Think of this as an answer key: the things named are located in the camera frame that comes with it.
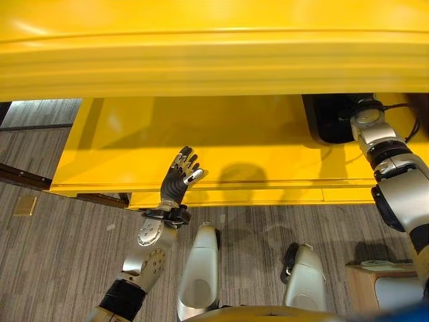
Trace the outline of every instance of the black bracket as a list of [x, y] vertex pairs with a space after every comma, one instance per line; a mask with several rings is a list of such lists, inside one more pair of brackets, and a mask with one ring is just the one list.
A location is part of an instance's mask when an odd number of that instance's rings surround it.
[[145, 218], [162, 220], [166, 223], [180, 228], [182, 225], [188, 225], [190, 221], [190, 213], [187, 211], [186, 205], [180, 205], [180, 208], [172, 208], [170, 211], [161, 209], [145, 210], [142, 214]]

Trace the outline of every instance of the yellow tabletop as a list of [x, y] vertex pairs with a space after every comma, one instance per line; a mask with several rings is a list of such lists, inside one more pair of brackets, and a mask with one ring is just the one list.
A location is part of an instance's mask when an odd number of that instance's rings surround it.
[[429, 91], [427, 0], [3, 1], [0, 101]]
[[[387, 120], [404, 136], [414, 123], [408, 109], [389, 110]], [[188, 194], [191, 205], [371, 200], [375, 181], [358, 145], [316, 143], [300, 95], [86, 99], [50, 191], [141, 193], [131, 207], [151, 207], [185, 145], [209, 171]], [[410, 147], [429, 162], [424, 134]]]

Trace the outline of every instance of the black band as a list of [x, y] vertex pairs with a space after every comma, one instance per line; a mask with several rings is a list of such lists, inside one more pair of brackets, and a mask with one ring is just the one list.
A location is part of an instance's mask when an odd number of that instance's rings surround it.
[[419, 254], [423, 248], [429, 246], [429, 223], [417, 226], [410, 232], [411, 242]]
[[384, 160], [391, 158], [392, 156], [405, 153], [412, 153], [405, 143], [401, 141], [390, 140], [375, 144], [371, 149], [369, 149], [367, 158], [371, 164], [372, 169], [374, 170], [375, 167]]
[[393, 210], [391, 210], [391, 207], [389, 206], [389, 203], [387, 203], [386, 198], [381, 192], [379, 185], [371, 189], [371, 194], [373, 195], [375, 205], [380, 212], [381, 218], [383, 218], [386, 225], [400, 232], [404, 232], [404, 227], [402, 227], [400, 221], [397, 220], [395, 213], [393, 212]]
[[116, 280], [99, 306], [132, 321], [139, 312], [145, 295], [146, 292], [138, 286], [125, 280]]

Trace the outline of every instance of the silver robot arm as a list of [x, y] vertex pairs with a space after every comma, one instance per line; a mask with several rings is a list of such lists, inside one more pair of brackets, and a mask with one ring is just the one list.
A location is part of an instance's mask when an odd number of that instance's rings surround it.
[[366, 108], [351, 118], [353, 137], [371, 164], [377, 185], [375, 204], [390, 227], [406, 232], [425, 294], [429, 278], [429, 168], [384, 120], [379, 108]]
[[182, 199], [191, 184], [204, 176], [197, 155], [184, 147], [174, 159], [161, 185], [161, 203], [145, 211], [137, 244], [126, 257], [122, 271], [106, 292], [87, 322], [124, 322], [134, 320], [144, 298], [164, 271], [166, 254], [176, 240], [176, 231], [189, 222]]

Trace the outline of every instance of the black trim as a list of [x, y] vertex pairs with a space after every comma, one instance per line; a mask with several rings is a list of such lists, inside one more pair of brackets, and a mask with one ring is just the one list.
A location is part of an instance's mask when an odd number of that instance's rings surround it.
[[11, 126], [11, 127], [0, 127], [0, 131], [25, 131], [28, 129], [58, 129], [58, 128], [66, 128], [66, 127], [72, 127], [72, 126], [73, 126], [73, 123]]
[[146, 292], [138, 286], [125, 280], [116, 280], [99, 306], [132, 321], [139, 312], [145, 296]]
[[374, 170], [384, 160], [400, 154], [412, 153], [405, 143], [396, 140], [375, 144], [367, 153], [367, 159]]
[[0, 163], [0, 181], [35, 190], [49, 190], [52, 180]]
[[423, 248], [429, 246], [429, 223], [417, 226], [410, 232], [411, 242], [419, 254]]
[[0, 125], [6, 117], [12, 102], [0, 102]]
[[99, 203], [101, 205], [111, 207], [127, 208], [129, 206], [127, 201], [103, 195], [102, 193], [78, 193], [75, 198], [83, 201], [89, 201], [90, 203]]
[[391, 210], [391, 207], [387, 203], [378, 185], [371, 189], [371, 194], [373, 195], [375, 205], [380, 212], [381, 218], [383, 218], [386, 225], [403, 233], [405, 231], [404, 227], [402, 227], [400, 221], [397, 220], [395, 213]]

